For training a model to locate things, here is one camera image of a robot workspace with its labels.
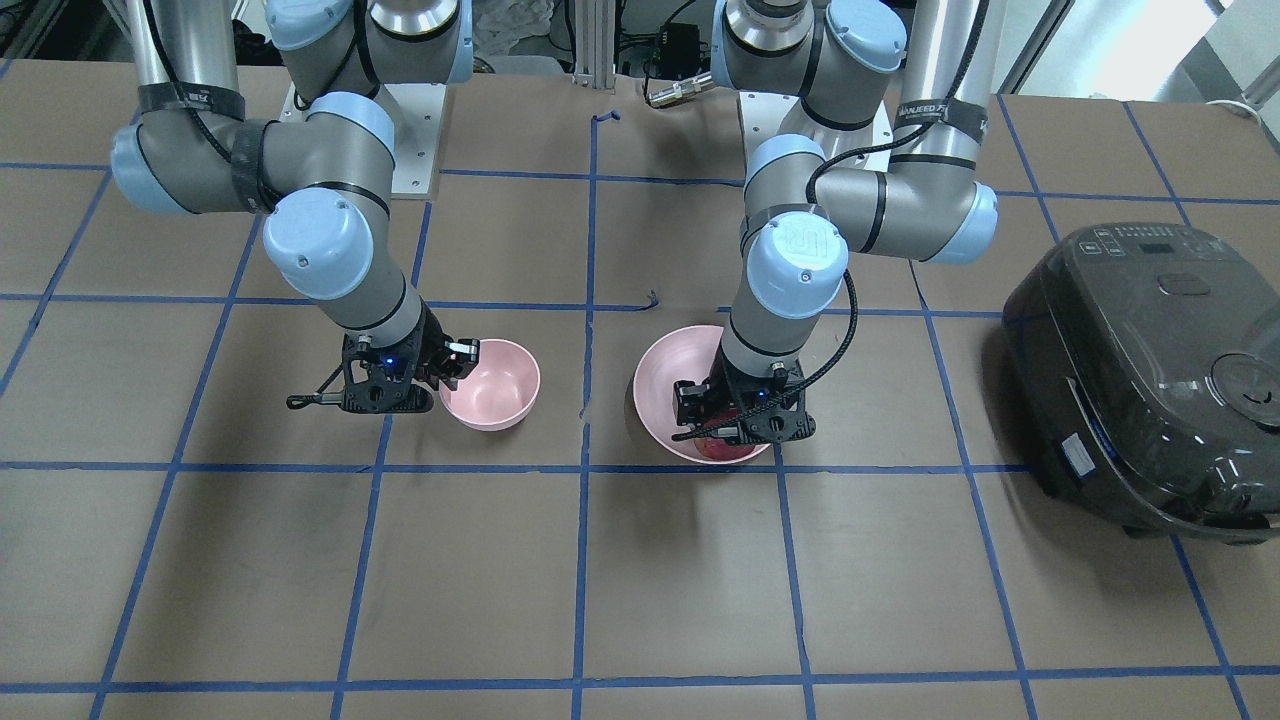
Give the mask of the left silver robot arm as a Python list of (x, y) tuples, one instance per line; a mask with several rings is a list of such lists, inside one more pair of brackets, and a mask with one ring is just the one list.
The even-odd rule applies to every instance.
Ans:
[(800, 357), (820, 314), (855, 296), (864, 252), (965, 264), (995, 237), (977, 179), (1002, 1), (719, 1), (712, 74), (796, 106), (748, 159), (742, 273), (701, 382), (673, 387), (680, 439), (730, 446), (809, 437)]

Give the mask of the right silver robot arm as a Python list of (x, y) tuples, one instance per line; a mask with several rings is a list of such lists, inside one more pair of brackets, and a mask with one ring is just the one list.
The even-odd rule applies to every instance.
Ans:
[(253, 119), (238, 87), (224, 1), (131, 1), (140, 119), (113, 140), (122, 193), (161, 214), (264, 217), (283, 279), (343, 332), (333, 378), (287, 406), (428, 413), (480, 343), (442, 329), (387, 247), (397, 164), (390, 83), (451, 85), (472, 72), (468, 1), (269, 1), (270, 38), (303, 104)]

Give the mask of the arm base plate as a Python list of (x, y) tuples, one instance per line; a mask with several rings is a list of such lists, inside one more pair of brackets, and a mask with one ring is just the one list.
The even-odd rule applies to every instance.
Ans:
[(430, 199), (444, 105), (442, 85), (324, 94), (266, 128), (262, 179), (283, 195), (325, 190), (366, 205)]
[(876, 109), (869, 124), (852, 131), (819, 124), (804, 111), (797, 97), (780, 94), (740, 91), (739, 115), (748, 168), (753, 168), (755, 150), (777, 135), (804, 135), (829, 158), (850, 149), (879, 146), (893, 138), (892, 123), (883, 104)]

